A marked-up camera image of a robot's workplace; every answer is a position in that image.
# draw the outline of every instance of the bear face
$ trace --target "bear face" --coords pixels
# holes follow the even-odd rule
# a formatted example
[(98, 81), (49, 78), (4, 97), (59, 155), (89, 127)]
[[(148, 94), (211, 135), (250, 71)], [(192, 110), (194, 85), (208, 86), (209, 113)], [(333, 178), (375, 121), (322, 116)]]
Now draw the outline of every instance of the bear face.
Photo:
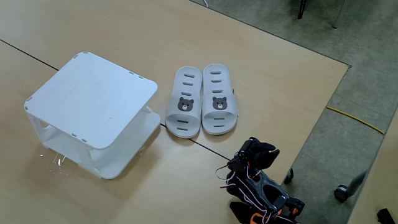
[(180, 97), (178, 108), (182, 111), (191, 111), (193, 108), (193, 99), (188, 100), (184, 99), (183, 97)]
[(226, 97), (223, 98), (217, 98), (217, 97), (213, 97), (213, 107), (216, 110), (225, 110), (227, 107), (226, 104)]

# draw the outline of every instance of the yellow cable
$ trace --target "yellow cable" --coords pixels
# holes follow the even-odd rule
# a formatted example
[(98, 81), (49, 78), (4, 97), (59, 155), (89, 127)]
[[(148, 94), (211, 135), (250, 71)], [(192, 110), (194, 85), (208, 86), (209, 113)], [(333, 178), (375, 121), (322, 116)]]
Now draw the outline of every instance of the yellow cable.
[(341, 114), (343, 114), (343, 115), (345, 115), (345, 116), (348, 116), (348, 117), (350, 117), (350, 118), (353, 118), (353, 119), (355, 119), (355, 120), (357, 120), (357, 121), (359, 121), (359, 122), (361, 122), (361, 123), (363, 123), (363, 124), (365, 124), (365, 125), (367, 125), (367, 126), (373, 128), (373, 129), (375, 129), (376, 131), (380, 132), (381, 134), (386, 134), (384, 131), (381, 131), (381, 130), (378, 129), (377, 127), (375, 127), (375, 126), (369, 124), (369, 123), (366, 122), (366, 121), (363, 121), (363, 120), (361, 120), (361, 119), (359, 119), (359, 118), (356, 118), (356, 117), (354, 117), (354, 116), (351, 115), (351, 114), (342, 112), (341, 110), (338, 110), (338, 109), (336, 109), (336, 108), (332, 108), (332, 107), (330, 107), (330, 106), (326, 106), (326, 108), (328, 108), (329, 110), (332, 110), (332, 111), (336, 111), (337, 113), (341, 113)]

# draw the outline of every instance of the white plastic stool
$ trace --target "white plastic stool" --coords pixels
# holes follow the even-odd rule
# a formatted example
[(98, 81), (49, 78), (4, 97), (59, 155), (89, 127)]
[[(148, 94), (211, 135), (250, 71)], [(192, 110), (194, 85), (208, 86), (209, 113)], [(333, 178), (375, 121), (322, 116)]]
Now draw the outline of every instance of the white plastic stool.
[(160, 116), (146, 106), (156, 91), (155, 82), (81, 52), (24, 108), (44, 147), (113, 179), (160, 124)]

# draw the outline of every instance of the stool leg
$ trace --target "stool leg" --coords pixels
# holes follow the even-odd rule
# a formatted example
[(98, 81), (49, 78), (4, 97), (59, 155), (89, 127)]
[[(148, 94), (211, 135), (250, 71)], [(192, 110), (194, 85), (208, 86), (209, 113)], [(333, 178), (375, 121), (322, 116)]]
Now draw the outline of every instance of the stool leg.
[(148, 112), (148, 113), (151, 113), (151, 112), (152, 112), (152, 109), (151, 109), (149, 106), (145, 106), (145, 107), (144, 107), (144, 111), (146, 111), (146, 112)]
[(100, 172), (97, 168), (95, 168), (94, 164), (93, 164), (93, 160), (91, 158), (90, 155), (90, 151), (88, 148), (78, 148), (76, 149), (76, 151), (79, 153), (79, 157), (80, 157), (80, 162), (78, 163), (78, 165), (82, 168), (84, 168), (85, 170), (87, 170), (88, 172), (91, 172), (92, 174), (101, 177), (100, 176)]
[(35, 132), (36, 132), (37, 136), (39, 137), (40, 142), (43, 143), (44, 142), (43, 133), (45, 131), (45, 128), (43, 128), (43, 126), (40, 124), (39, 119), (37, 119), (29, 114), (28, 114), (28, 117), (29, 117), (29, 120), (32, 123), (33, 127), (35, 128)]

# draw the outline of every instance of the slipper hole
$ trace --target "slipper hole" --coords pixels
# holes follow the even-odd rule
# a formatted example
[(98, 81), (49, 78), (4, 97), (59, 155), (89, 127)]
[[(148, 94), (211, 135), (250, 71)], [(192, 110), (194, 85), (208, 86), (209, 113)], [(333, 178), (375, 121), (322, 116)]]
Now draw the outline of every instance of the slipper hole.
[(185, 76), (185, 77), (189, 77), (189, 78), (195, 78), (195, 76), (194, 76), (194, 75), (191, 75), (191, 74), (184, 74), (184, 76)]
[(181, 95), (184, 95), (184, 96), (192, 96), (191, 93), (186, 93), (186, 92), (181, 92)]

